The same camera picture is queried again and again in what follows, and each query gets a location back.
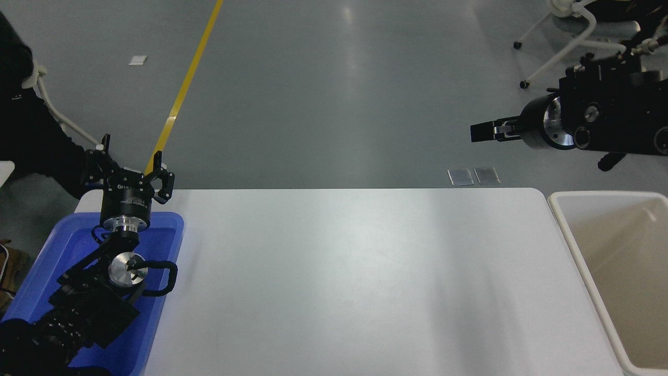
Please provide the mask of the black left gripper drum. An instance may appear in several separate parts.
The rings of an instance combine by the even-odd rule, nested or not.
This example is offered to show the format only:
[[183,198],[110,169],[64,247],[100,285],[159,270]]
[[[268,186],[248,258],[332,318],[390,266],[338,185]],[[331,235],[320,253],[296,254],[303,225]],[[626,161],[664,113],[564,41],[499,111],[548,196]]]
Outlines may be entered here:
[[103,183],[100,223],[117,217],[135,217],[141,223],[150,223],[153,188],[143,174],[115,174]]

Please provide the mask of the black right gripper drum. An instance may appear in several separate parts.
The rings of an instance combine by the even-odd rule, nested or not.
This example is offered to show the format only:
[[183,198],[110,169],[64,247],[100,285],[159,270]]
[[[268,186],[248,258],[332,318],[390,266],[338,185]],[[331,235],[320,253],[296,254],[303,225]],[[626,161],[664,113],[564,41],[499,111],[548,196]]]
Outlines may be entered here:
[[520,113],[522,130],[520,136],[525,144],[534,149],[547,149],[544,116],[550,102],[549,96],[541,96],[528,102]]

